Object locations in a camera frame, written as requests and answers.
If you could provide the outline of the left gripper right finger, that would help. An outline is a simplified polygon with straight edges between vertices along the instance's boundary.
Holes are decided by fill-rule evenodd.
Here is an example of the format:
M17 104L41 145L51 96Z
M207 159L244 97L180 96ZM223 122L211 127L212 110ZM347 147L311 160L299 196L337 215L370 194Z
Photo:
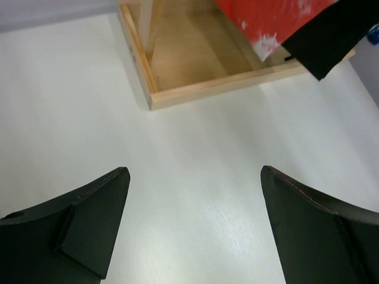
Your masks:
M287 283L378 283L378 213L272 166L261 186Z

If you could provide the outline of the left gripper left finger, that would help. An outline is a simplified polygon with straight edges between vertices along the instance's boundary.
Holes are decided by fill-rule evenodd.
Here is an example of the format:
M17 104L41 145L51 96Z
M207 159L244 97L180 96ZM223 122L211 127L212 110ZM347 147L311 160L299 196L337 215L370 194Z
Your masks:
M78 189L1 218L1 283L100 283L107 277L130 173L119 167Z

